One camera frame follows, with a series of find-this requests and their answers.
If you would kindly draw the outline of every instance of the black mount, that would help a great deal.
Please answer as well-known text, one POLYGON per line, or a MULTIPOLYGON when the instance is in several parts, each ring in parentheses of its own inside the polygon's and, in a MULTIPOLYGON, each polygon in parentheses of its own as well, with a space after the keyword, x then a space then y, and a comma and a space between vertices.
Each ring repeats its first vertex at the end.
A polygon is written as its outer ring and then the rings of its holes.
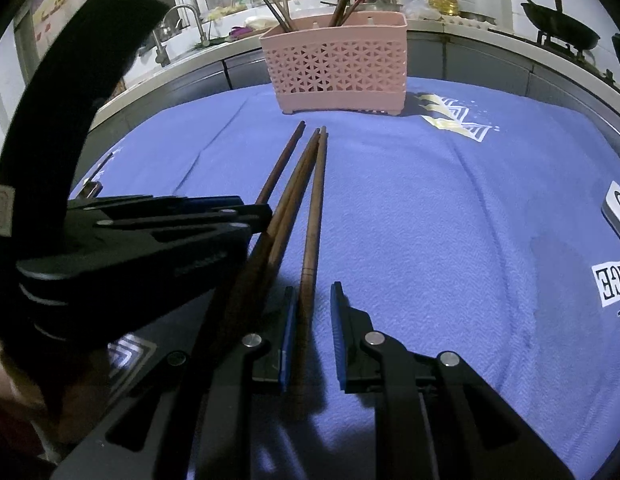
POLYGON ((238 196, 72 200, 61 247, 16 263, 22 308, 56 341, 103 347, 238 270, 271 216, 238 196))
POLYGON ((52 480, 248 479, 253 394, 278 395, 290 378, 296 293, 287 287, 279 308, 264 314, 203 380, 202 396, 185 415, 196 420, 185 437, 175 407, 191 371, 207 375, 182 351, 150 370, 58 466, 52 480), (184 455, 181 442, 191 443, 184 455))
POLYGON ((340 282, 330 298, 341 387, 376 393, 378 480, 574 478, 458 354, 408 351, 349 306, 340 282))

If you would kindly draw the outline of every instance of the countertop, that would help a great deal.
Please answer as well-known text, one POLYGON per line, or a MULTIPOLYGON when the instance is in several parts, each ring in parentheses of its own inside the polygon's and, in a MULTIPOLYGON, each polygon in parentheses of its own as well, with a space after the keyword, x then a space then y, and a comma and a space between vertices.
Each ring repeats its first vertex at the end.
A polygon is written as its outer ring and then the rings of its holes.
MULTIPOLYGON (((456 25, 441 22, 430 22, 427 20, 408 20, 408 31, 411 32, 431 32, 436 34, 450 34, 460 38, 468 38, 482 43, 490 44, 504 50, 514 52, 520 56, 527 57, 534 62, 538 62, 551 70, 554 70, 568 79, 571 79, 592 94, 606 102, 613 110, 620 115, 620 93, 615 91, 602 80, 594 77, 586 70, 574 65, 567 59, 548 52, 534 44, 520 41, 517 38, 495 34, 484 28, 469 27, 467 25, 456 25)), ((509 35, 516 36, 512 31, 504 30, 509 35)), ((194 70, 212 64, 214 62, 237 56, 244 52, 250 52, 261 47, 260 37, 253 36, 244 40, 233 41, 222 45, 213 46, 203 51, 193 53, 191 56, 171 63, 165 68, 154 72, 148 78, 128 88, 125 92, 103 105, 95 115, 90 129, 103 123, 107 118, 119 112, 135 100, 143 97, 162 85, 177 79, 194 70)))

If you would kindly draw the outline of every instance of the blue cloth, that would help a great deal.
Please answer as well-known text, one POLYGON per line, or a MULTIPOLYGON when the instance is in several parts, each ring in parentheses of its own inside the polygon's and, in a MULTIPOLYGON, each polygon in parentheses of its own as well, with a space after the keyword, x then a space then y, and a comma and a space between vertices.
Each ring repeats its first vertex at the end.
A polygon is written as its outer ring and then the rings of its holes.
MULTIPOLYGON (((325 124, 311 413, 289 424, 280 399, 255 401, 253 477, 374 478, 372 406, 341 392, 336 376, 330 285, 338 280, 375 328, 411 351, 462 355, 589 478, 620 438, 620 302, 602 308, 591 270, 620 260, 601 213, 611 181, 620 184, 620 160, 571 110, 438 80, 410 78, 407 88, 395 118, 286 116, 270 86, 165 110, 117 145, 100 176, 103 195, 253 202, 296 124, 308 124, 305 140, 325 124), (446 114, 426 110, 433 98, 422 94, 440 96, 482 142, 430 124, 422 116, 446 114)), ((309 192, 271 299, 298 285, 308 202, 309 192)))

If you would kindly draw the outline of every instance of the pink plastic utensil holder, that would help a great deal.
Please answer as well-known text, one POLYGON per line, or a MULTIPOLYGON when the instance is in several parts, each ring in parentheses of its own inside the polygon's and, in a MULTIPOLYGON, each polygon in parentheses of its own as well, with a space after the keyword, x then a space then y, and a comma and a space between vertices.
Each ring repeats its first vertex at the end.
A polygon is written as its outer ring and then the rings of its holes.
POLYGON ((298 110, 404 109, 407 29, 400 12, 353 12, 327 27, 330 14, 293 20, 261 37, 270 79, 283 113, 298 110))

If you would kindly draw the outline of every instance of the wok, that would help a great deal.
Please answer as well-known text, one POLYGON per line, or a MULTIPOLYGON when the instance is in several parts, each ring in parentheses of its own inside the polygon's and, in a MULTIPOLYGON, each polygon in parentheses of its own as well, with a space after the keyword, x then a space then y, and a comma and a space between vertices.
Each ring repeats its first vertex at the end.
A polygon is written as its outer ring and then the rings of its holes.
POLYGON ((590 27, 564 14, 561 0, 554 0, 556 10, 537 5, 532 0, 521 4, 532 24, 549 38, 571 44, 577 50, 590 50, 597 46, 600 37, 590 27))

